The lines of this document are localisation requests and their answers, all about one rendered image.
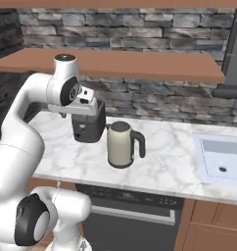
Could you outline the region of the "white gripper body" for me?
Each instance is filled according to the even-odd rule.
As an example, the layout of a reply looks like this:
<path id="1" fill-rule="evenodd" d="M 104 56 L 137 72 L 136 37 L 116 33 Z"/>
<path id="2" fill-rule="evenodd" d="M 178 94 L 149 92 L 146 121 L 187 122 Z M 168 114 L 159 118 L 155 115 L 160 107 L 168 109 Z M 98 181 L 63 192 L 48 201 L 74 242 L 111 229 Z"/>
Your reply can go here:
<path id="1" fill-rule="evenodd" d="M 81 104 L 79 100 L 74 100 L 68 106 L 48 105 L 48 110 L 54 113 L 66 113 L 84 116 L 95 116 L 98 111 L 98 103 L 93 99 L 90 104 Z"/>

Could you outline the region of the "dark grey toaster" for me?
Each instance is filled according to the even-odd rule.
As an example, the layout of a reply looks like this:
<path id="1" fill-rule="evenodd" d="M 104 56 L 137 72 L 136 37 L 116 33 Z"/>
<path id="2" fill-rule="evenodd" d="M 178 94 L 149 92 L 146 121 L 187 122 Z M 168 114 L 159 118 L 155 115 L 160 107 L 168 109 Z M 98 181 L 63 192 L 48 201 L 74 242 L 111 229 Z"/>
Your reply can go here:
<path id="1" fill-rule="evenodd" d="M 78 142 L 98 142 L 106 126 L 105 102 L 97 100 L 98 111 L 95 116 L 72 115 L 73 137 Z"/>

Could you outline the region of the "cream electric kettle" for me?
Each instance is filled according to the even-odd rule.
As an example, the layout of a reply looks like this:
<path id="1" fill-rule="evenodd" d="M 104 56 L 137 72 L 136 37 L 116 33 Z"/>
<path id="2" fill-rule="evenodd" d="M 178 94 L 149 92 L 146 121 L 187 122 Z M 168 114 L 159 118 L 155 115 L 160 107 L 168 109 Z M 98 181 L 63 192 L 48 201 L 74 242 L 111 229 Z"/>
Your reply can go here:
<path id="1" fill-rule="evenodd" d="M 131 125 L 118 121 L 106 125 L 107 129 L 107 152 L 109 164 L 117 169 L 125 169 L 134 162 L 134 142 L 138 141 L 139 156 L 146 155 L 145 136 Z"/>

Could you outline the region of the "brown wooden shelf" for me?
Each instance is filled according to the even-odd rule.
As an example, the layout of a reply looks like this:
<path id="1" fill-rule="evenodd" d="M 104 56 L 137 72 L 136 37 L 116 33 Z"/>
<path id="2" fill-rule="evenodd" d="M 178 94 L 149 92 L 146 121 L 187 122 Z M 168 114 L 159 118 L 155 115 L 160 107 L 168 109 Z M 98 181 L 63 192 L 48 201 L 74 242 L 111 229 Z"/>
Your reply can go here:
<path id="1" fill-rule="evenodd" d="M 57 54 L 74 55 L 80 73 L 86 76 L 225 82 L 219 65 L 208 53 L 25 48 L 0 59 L 0 72 L 52 73 Z"/>
<path id="2" fill-rule="evenodd" d="M 237 8 L 237 0 L 0 0 L 2 8 Z"/>

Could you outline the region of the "wooden drawer front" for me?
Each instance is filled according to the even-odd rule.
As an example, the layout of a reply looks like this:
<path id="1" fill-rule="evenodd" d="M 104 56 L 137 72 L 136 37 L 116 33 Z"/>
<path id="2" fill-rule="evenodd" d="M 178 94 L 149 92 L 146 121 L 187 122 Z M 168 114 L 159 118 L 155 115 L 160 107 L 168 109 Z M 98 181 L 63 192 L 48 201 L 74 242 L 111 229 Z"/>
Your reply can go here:
<path id="1" fill-rule="evenodd" d="M 76 191 L 75 185 L 72 182 L 59 181 L 40 177 L 32 177 L 27 184 L 26 191 L 31 192 L 37 186 L 52 186 L 56 188 L 63 188 Z"/>
<path id="2" fill-rule="evenodd" d="M 237 230 L 237 205 L 197 200 L 190 225 L 218 226 Z"/>

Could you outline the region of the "black dishwasher door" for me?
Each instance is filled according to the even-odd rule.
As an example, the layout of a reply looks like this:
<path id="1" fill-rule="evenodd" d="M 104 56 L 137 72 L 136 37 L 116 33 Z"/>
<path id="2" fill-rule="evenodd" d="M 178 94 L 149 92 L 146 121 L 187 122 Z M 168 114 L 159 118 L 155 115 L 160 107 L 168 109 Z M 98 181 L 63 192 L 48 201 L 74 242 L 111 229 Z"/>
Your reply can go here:
<path id="1" fill-rule="evenodd" d="M 93 251 L 174 251 L 182 198 L 80 183 L 75 188 L 90 197 L 92 206 L 159 216 L 169 216 L 173 210 L 175 214 L 175 225 L 168 226 L 91 212 L 83 230 Z"/>

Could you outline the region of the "white sink basin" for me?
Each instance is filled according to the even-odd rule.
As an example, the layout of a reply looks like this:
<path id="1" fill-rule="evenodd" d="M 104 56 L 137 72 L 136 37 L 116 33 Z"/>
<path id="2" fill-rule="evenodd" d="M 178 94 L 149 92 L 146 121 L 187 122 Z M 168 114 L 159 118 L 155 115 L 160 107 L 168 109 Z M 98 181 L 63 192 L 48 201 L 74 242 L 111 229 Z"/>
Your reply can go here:
<path id="1" fill-rule="evenodd" d="M 201 180 L 237 185 L 237 136 L 194 133 L 193 141 Z"/>

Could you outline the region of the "dark grey range hood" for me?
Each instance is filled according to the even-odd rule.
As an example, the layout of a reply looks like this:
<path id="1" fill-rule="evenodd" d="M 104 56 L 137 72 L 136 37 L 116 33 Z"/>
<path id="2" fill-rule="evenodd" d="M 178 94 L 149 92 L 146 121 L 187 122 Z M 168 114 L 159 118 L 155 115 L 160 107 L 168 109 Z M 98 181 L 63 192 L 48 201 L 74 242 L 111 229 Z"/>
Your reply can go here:
<path id="1" fill-rule="evenodd" d="M 237 99 L 237 9 L 221 67 L 225 75 L 225 84 L 219 84 L 213 90 L 213 97 Z"/>

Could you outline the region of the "wooden cabinet door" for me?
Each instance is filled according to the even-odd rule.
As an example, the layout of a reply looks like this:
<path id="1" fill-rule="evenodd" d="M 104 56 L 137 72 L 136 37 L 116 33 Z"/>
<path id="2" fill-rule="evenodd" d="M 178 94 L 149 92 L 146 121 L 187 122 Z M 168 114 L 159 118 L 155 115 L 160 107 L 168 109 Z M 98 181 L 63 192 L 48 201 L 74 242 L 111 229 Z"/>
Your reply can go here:
<path id="1" fill-rule="evenodd" d="M 183 251 L 237 251 L 237 230 L 191 223 Z"/>

